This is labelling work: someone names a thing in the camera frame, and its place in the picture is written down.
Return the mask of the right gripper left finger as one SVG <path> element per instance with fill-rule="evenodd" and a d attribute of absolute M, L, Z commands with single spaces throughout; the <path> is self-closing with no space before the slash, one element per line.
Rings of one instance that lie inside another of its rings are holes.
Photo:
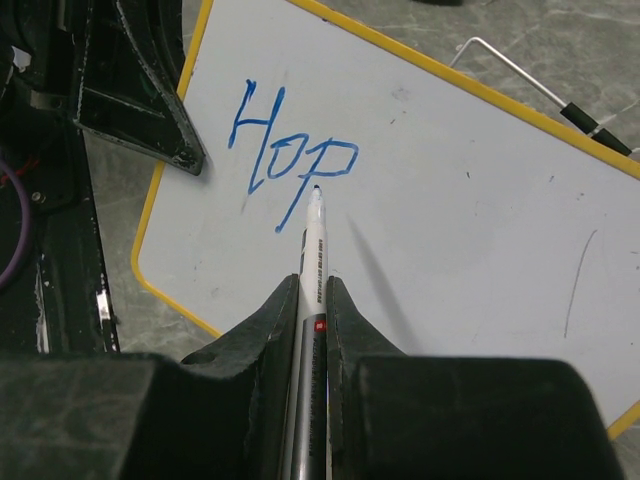
<path fill-rule="evenodd" d="M 5 479 L 273 479 L 299 280 L 181 361 L 3 355 Z"/>

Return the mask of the white whiteboard marker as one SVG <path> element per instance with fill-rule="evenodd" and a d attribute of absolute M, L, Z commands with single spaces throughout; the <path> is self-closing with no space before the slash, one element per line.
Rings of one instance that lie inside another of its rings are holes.
<path fill-rule="evenodd" d="M 327 469 L 327 230 L 322 190 L 306 211 L 281 477 L 324 479 Z"/>

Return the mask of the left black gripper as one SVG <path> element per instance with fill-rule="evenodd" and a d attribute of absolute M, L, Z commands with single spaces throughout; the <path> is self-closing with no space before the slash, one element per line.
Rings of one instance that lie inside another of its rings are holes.
<path fill-rule="evenodd" d="M 4 1 L 1 147 L 38 153 L 65 123 L 199 175 L 204 147 L 178 95 L 179 1 Z"/>

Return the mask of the yellow framed whiteboard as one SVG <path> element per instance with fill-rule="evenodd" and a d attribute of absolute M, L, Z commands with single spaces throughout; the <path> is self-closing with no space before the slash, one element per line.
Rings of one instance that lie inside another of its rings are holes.
<path fill-rule="evenodd" d="M 639 417 L 639 166 L 315 1 L 207 1 L 180 82 L 202 171 L 158 165 L 139 281 L 214 334 L 328 261 L 403 351 L 557 358 Z"/>

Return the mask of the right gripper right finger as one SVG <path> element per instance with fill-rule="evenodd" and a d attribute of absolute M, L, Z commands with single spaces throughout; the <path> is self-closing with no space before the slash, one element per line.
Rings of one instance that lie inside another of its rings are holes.
<path fill-rule="evenodd" d="M 592 394 L 552 359 L 411 356 L 327 287 L 336 479 L 620 479 Z"/>

